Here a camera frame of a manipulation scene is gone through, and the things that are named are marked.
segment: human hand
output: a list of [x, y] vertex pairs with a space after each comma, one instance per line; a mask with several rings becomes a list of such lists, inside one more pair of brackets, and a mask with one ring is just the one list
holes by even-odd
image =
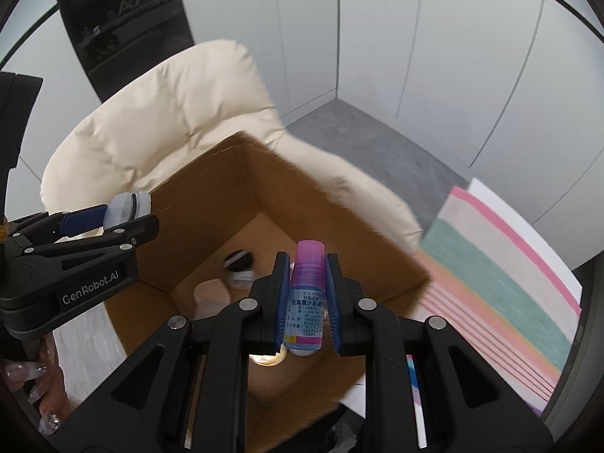
[[4, 360], [0, 362], [0, 374], [12, 391], [23, 388], [26, 381], [35, 380], [28, 401], [31, 404], [39, 401], [42, 417], [38, 430], [45, 436], [56, 431], [71, 412], [52, 333], [42, 340], [38, 362]]

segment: screw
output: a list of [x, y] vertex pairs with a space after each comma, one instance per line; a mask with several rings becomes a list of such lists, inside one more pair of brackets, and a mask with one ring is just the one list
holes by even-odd
[[178, 330], [179, 328], [183, 328], [186, 324], [186, 318], [182, 315], [175, 315], [170, 317], [168, 320], [168, 327], [172, 330]]
[[428, 325], [434, 330], [443, 330], [447, 326], [447, 320], [441, 316], [431, 316], [428, 319]]
[[360, 299], [359, 302], [357, 303], [357, 305], [359, 306], [359, 308], [361, 310], [367, 310], [367, 311], [375, 310], [378, 307], [378, 304], [376, 303], [376, 301], [371, 298]]
[[258, 306], [258, 302], [254, 298], [244, 298], [239, 302], [239, 308], [242, 310], [254, 310]]

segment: box flap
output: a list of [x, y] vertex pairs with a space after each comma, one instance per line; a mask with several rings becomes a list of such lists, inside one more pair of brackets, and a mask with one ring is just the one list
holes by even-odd
[[137, 249], [142, 281], [171, 290], [258, 213], [242, 148], [229, 137], [153, 190], [159, 235]]
[[330, 201], [321, 186], [267, 150], [243, 139], [256, 200], [261, 210], [294, 240], [319, 240], [338, 255], [342, 271], [358, 280], [365, 294], [386, 301], [421, 291], [428, 273], [402, 249], [343, 206]]

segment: cream puffy pillow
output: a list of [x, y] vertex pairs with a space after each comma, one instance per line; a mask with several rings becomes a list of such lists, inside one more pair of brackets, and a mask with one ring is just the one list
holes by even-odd
[[237, 131], [303, 170], [400, 248], [418, 246], [421, 228], [399, 197], [288, 134], [254, 60], [233, 41], [199, 44], [165, 60], [79, 123], [46, 166], [42, 201], [55, 213], [107, 203], [125, 191], [151, 191]]

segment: white bottle cap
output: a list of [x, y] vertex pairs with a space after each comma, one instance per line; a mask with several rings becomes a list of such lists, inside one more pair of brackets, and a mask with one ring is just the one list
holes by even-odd
[[103, 228], [108, 230], [151, 213], [151, 195], [145, 191], [121, 193], [107, 205]]

